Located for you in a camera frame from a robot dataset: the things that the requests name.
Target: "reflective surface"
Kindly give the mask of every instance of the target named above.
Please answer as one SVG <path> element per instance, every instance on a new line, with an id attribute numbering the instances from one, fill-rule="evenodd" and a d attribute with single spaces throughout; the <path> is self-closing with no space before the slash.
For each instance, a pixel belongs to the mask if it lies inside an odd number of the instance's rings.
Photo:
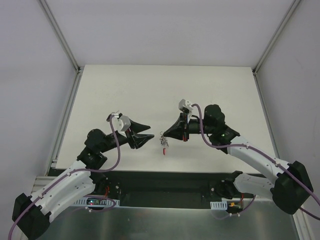
<path id="1" fill-rule="evenodd" d="M 256 201 L 240 217 L 208 209 L 118 207 L 104 213 L 69 207 L 40 240 L 298 240 L 291 215 Z"/>

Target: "gray wall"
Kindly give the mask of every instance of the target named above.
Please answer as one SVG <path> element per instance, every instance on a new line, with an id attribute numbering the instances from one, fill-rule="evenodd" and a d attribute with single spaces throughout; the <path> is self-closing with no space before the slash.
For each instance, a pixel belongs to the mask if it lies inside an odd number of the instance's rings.
<path id="1" fill-rule="evenodd" d="M 280 157 L 305 164 L 320 196 L 320 1 L 304 0 L 262 69 L 264 95 Z M 320 216 L 309 199 L 305 207 Z M 309 218 L 316 239 L 320 221 Z"/>
<path id="2" fill-rule="evenodd" d="M 7 239 L 15 198 L 45 172 L 75 72 L 37 1 L 1 1 L 0 32 L 0 239 Z"/>

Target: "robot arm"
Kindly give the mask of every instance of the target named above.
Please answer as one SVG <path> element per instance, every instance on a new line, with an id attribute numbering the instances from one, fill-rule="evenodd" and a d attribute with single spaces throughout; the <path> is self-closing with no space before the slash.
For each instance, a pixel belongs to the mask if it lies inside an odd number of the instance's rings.
<path id="1" fill-rule="evenodd" d="M 121 113 L 112 115 L 112 125 L 116 130 L 120 146 L 128 143 L 132 149 L 139 149 L 154 137 L 151 134 L 139 134 L 150 129 L 150 126 L 136 123 Z M 102 153 L 117 147 L 112 133 L 105 135 L 101 130 L 93 129 L 88 133 L 84 144 L 85 148 L 73 164 L 51 183 L 31 196 L 22 193 L 16 198 L 13 221 L 16 221 L 36 200 L 36 203 L 17 222 L 18 227 L 29 239 L 40 237 L 62 211 L 81 197 L 92 193 L 97 186 L 106 181 L 103 172 L 111 171 L 117 166 L 116 164 L 110 169 L 99 170 L 107 160 Z"/>
<path id="2" fill-rule="evenodd" d="M 190 101 L 181 100 L 179 109 L 182 113 L 178 120 L 163 135 L 186 142 L 190 134 L 201 133 L 200 119 L 192 118 L 193 107 Z M 278 164 L 313 192 L 309 176 L 302 163 L 295 161 L 291 164 L 276 157 L 272 160 L 276 164 L 272 163 L 265 152 L 254 147 L 237 131 L 226 125 L 225 115 L 218 105 L 208 105 L 204 109 L 204 117 L 201 120 L 203 133 L 211 142 L 210 144 L 207 141 L 210 147 L 214 146 L 225 154 L 239 158 L 265 176 L 265 178 L 256 177 L 235 171 L 214 188 L 219 196 L 232 199 L 238 192 L 259 195 L 272 199 L 284 212 L 294 214 L 310 194 L 278 167 Z"/>

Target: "white table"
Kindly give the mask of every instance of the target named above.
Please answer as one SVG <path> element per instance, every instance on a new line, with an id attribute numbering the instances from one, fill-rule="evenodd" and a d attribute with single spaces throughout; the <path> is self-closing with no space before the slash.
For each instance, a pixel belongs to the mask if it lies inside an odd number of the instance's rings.
<path id="1" fill-rule="evenodd" d="M 135 122 L 150 125 L 145 133 L 155 137 L 138 150 L 123 145 L 116 170 L 257 173 L 241 160 L 206 146 L 200 135 L 191 135 L 188 142 L 168 138 L 169 149 L 163 155 L 160 132 L 176 122 L 180 114 L 178 103 L 183 98 L 198 103 L 202 110 L 218 104 L 226 124 L 257 147 L 274 153 L 249 67 L 86 65 L 56 168 L 71 165 L 85 147 L 90 130 L 111 133 L 106 118 L 119 110 Z M 116 162 L 117 150 L 105 155 L 108 161 L 103 169 Z"/>

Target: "small object with red tip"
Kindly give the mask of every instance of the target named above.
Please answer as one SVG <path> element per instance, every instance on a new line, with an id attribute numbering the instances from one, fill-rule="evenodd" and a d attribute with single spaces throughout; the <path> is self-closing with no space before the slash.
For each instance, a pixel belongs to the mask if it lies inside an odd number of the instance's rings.
<path id="1" fill-rule="evenodd" d="M 162 146 L 162 153 L 163 155 L 166 155 L 166 149 L 169 147 L 169 144 L 168 144 L 168 140 L 167 138 L 163 135 L 162 132 L 160 132 L 160 143 L 161 143 L 161 146 Z"/>

